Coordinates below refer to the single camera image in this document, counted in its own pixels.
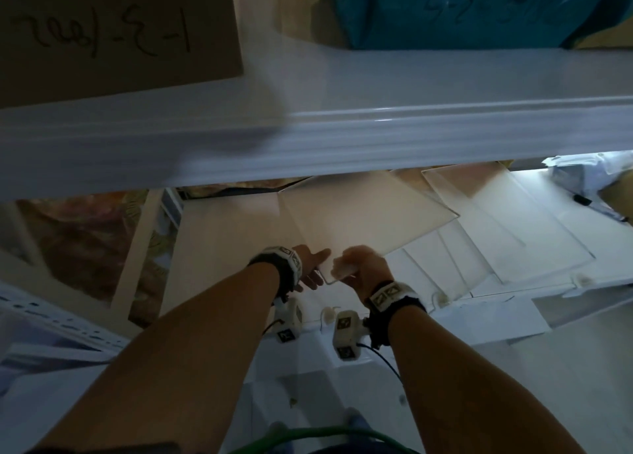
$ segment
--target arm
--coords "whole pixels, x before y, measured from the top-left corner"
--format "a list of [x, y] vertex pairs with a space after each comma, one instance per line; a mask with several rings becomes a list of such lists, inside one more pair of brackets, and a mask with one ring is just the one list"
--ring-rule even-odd
[[[316, 289], [323, 281], [314, 269], [329, 251], [295, 251], [307, 273], [301, 280]], [[172, 441], [183, 454], [217, 452], [278, 288], [277, 269], [257, 263], [170, 311], [116, 357], [39, 446]]]
[[[361, 301], [393, 280], [387, 262], [366, 246], [346, 250], [335, 271], [340, 265], [357, 266], [343, 282]], [[400, 308], [387, 332], [429, 454], [584, 452], [529, 391], [420, 308]]]

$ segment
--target wrist tracker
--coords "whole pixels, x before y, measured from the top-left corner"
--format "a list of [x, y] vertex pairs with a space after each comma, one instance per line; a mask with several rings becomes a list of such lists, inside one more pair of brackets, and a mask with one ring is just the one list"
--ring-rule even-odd
[[391, 346], [387, 335], [389, 321], [402, 307], [417, 306], [426, 312], [415, 291], [403, 282], [380, 283], [365, 305], [370, 309], [367, 327], [374, 349]]
[[275, 297], [288, 300], [288, 293], [294, 289], [301, 279], [303, 266], [301, 258], [292, 249], [281, 246], [266, 248], [252, 258], [248, 265], [266, 262], [272, 264], [279, 272], [279, 289]]

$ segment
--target blue plastic bag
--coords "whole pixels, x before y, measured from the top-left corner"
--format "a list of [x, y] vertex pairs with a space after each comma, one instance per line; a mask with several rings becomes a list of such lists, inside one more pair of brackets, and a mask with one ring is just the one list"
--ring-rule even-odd
[[354, 49], [558, 47], [600, 0], [333, 0]]

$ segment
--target cardboard box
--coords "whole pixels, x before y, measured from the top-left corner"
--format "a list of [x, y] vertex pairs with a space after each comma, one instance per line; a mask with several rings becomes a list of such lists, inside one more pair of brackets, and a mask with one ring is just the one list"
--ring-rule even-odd
[[0, 0], [0, 107], [242, 72], [233, 0]]

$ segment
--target white shelf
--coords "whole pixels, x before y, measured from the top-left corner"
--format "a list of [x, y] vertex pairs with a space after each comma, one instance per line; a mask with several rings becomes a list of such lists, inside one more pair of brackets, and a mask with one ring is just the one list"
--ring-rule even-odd
[[245, 75], [0, 111], [0, 199], [633, 147], [633, 53], [353, 52], [240, 0]]

